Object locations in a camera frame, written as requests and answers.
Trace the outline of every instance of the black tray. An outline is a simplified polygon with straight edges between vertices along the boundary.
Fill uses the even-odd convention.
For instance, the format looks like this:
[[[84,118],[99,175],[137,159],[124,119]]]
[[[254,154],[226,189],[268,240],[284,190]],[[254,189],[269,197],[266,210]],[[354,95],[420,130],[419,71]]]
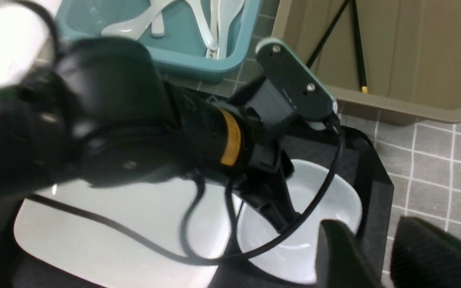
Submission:
[[[197,93],[207,100],[218,98]],[[394,186],[366,135],[356,129],[344,129],[347,143],[338,175],[355,188],[362,201],[363,218],[357,240],[380,279]],[[315,133],[303,125],[295,125],[283,142],[292,159],[304,159],[327,168],[336,150],[335,143],[332,135]],[[50,266],[20,249],[13,236],[13,224],[21,204],[22,201],[0,204],[0,288],[103,288]],[[231,245],[227,249],[239,248]],[[296,286],[300,285],[272,277],[250,262],[219,266],[210,284],[210,288]]]

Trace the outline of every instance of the white spoon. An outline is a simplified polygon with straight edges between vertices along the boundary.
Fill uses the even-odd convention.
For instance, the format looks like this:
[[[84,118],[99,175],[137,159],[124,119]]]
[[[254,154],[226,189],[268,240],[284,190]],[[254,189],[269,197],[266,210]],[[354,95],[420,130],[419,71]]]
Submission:
[[[127,20],[125,22],[112,24],[102,31],[102,36],[122,36],[138,40],[141,35],[147,30],[147,27],[152,23],[161,11],[166,6],[172,4],[176,0],[157,0],[155,4],[152,4],[144,13],[139,15],[137,18]],[[200,29],[200,34],[204,40],[206,47],[212,50],[218,49],[218,44],[212,38],[209,26],[205,20],[204,12],[202,10],[202,4],[200,0],[185,0],[193,10],[195,19]]]
[[[150,0],[150,4],[154,5],[159,0]],[[159,15],[152,20],[152,26],[150,26],[150,31],[152,32],[152,37],[163,37],[165,36],[165,25],[163,22],[163,15],[159,13]]]
[[[218,5],[218,55],[217,59],[227,58],[227,40],[231,23],[243,9],[245,0],[220,0]]]
[[[151,6],[137,18],[111,24],[104,28],[101,34],[102,36],[122,36],[138,40],[147,30],[147,27],[152,24],[154,18],[174,1],[176,0],[156,0],[154,3],[151,2]]]
[[[218,39],[218,5],[220,0],[211,0],[211,24],[210,30],[212,38],[217,40]],[[216,51],[212,51],[211,49],[207,49],[207,53],[205,54],[206,58],[216,59]]]
[[[202,9],[202,0],[185,0],[193,10],[195,15],[195,20],[197,20],[197,24],[199,26],[200,35],[205,43],[205,47],[216,50],[218,49],[218,44],[216,40],[211,35],[211,31],[209,30],[209,26],[207,25],[207,20],[204,16],[204,10]]]

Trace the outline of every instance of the white bowl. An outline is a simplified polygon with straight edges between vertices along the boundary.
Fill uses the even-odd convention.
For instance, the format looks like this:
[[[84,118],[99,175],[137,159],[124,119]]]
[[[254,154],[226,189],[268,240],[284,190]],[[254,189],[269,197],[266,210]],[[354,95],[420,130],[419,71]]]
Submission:
[[[295,172],[287,181],[289,194],[297,212],[302,213],[318,192],[328,169],[312,162],[293,160]],[[320,222],[335,219],[344,222],[353,233],[362,218],[362,203],[357,192],[344,179],[335,175],[312,215],[282,244],[250,259],[250,262],[275,277],[300,283],[316,282],[315,259]],[[238,219],[238,244],[247,252],[278,236],[274,228],[254,209],[245,205]]]
[[[110,189],[75,181],[41,193],[115,220],[181,255],[179,227],[195,194],[194,183],[180,179]],[[216,272],[216,266],[168,260],[107,226],[29,200],[15,220],[14,235],[33,257],[106,288],[206,288]],[[207,185],[188,226],[190,244],[199,255],[214,258],[229,235],[224,188]]]

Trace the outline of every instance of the blue plastic basket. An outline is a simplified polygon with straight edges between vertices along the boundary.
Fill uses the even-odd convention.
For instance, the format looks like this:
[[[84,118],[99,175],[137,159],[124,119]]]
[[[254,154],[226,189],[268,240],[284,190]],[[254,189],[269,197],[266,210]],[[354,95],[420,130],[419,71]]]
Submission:
[[[68,40],[100,37],[110,24],[135,18],[150,6],[149,0],[63,0],[56,15],[62,36]],[[221,82],[247,56],[261,0],[245,0],[233,21],[228,37],[228,57],[205,57],[206,47],[190,6],[177,0],[163,10],[165,36],[154,38],[150,27],[138,40],[144,44],[157,67],[164,73],[181,77]],[[202,0],[210,20],[210,0]]]

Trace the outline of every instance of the tan plastic bin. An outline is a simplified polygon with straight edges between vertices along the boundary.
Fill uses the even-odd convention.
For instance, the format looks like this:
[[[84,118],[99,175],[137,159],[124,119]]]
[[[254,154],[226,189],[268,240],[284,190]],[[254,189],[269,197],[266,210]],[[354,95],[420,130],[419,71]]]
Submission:
[[[342,0],[281,0],[273,36],[306,61]],[[461,0],[357,0],[369,94],[361,93],[351,9],[312,67],[344,113],[393,124],[461,122]]]

